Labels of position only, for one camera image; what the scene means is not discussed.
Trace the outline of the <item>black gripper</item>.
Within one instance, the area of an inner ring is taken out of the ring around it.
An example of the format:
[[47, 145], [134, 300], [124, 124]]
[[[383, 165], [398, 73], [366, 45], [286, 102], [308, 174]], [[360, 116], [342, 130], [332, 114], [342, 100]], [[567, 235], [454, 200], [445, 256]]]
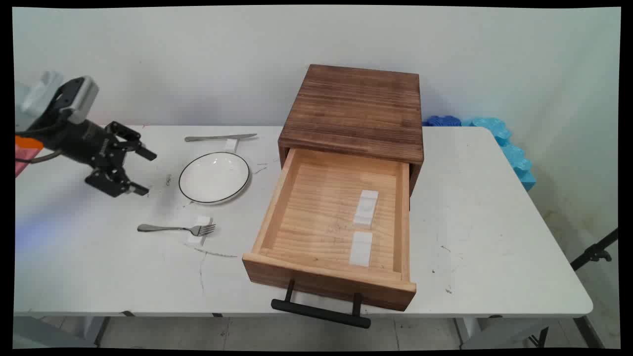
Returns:
[[84, 120], [73, 124], [66, 119], [37, 119], [30, 126], [30, 137], [38, 140], [53, 152], [32, 158], [32, 164], [43, 163], [63, 155], [80, 164], [87, 164], [93, 171], [85, 182], [111, 197], [134, 193], [145, 196], [149, 188], [130, 180], [123, 169], [123, 151], [136, 152], [153, 161], [156, 153], [141, 142], [140, 133], [116, 121], [104, 128]]

